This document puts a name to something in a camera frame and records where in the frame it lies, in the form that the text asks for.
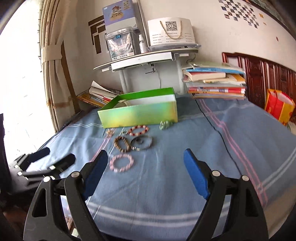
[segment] bed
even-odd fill
[[[131,152],[135,162],[130,170],[105,170],[87,200],[98,228],[128,240],[186,240],[205,204],[183,164],[183,152],[190,148],[225,176],[251,178],[272,235],[295,203],[296,136],[248,100],[195,101],[183,96],[177,98],[177,109],[178,123],[167,130],[149,126],[153,144]],[[51,154],[29,168],[44,169],[73,153],[77,160],[62,173],[66,177],[93,161],[102,149],[109,159],[119,154],[113,141],[127,129],[115,128],[114,135],[107,137],[97,110],[92,110],[47,142]],[[117,165],[126,163],[121,160]],[[215,235],[223,229],[229,201],[227,197]],[[62,203],[65,215],[70,215],[65,198]],[[281,207],[278,212],[273,205]]]

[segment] clear plastic container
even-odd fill
[[[105,38],[111,61],[140,54],[139,41],[132,27],[106,34]]]

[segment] desk shelf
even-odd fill
[[[111,61],[94,68],[94,70],[101,70],[102,72],[112,70],[119,71],[120,81],[124,93],[130,92],[126,87],[126,80],[124,77],[123,70],[127,68],[142,66],[146,64],[153,64],[163,61],[176,61],[178,68],[178,79],[180,84],[180,93],[183,94],[184,84],[182,82],[183,72],[181,68],[180,57],[188,57],[190,53],[198,53],[198,48],[178,48],[148,52],[143,54],[138,54],[124,59],[119,59]]]

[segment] product box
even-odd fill
[[[103,15],[107,34],[126,27],[138,29],[132,0],[123,0],[103,7]]]
[[[131,27],[105,35],[111,61],[140,54],[139,41]]]
[[[173,88],[119,95],[101,108],[98,114],[104,128],[178,122]]]

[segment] green box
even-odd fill
[[[114,108],[120,100],[129,106]],[[104,128],[178,122],[173,88],[133,92],[115,97],[98,111]]]

